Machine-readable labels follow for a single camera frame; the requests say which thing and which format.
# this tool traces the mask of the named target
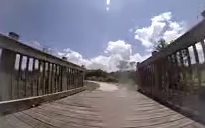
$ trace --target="green tree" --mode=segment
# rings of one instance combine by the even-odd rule
[[[156,51],[161,51],[162,49],[166,48],[168,46],[168,43],[164,39],[160,39],[158,41],[158,44],[155,46]]]

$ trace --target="wooden fence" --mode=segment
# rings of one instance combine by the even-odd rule
[[[139,90],[205,120],[205,19],[137,64]]]
[[[83,86],[85,69],[0,34],[0,101]]]

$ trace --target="white cloud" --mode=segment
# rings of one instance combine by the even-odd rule
[[[99,55],[90,59],[71,49],[64,49],[58,52],[60,57],[66,56],[69,61],[85,65],[89,69],[102,69],[108,72],[120,70],[120,63],[126,62],[125,69],[135,69],[135,65],[130,66],[130,62],[141,62],[150,55],[141,56],[139,53],[132,54],[132,46],[123,40],[108,42],[104,55]]]
[[[135,31],[135,39],[141,41],[142,45],[148,49],[153,48],[161,38],[170,42],[181,36],[185,31],[183,22],[172,21],[171,12],[154,16],[151,21],[150,26]]]

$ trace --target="blue sky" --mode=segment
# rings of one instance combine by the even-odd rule
[[[176,39],[204,9],[205,0],[0,0],[0,32],[111,71],[147,58],[159,38]]]

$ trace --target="deck board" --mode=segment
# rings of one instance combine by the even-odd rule
[[[0,117],[0,128],[205,128],[136,91],[84,91]]]

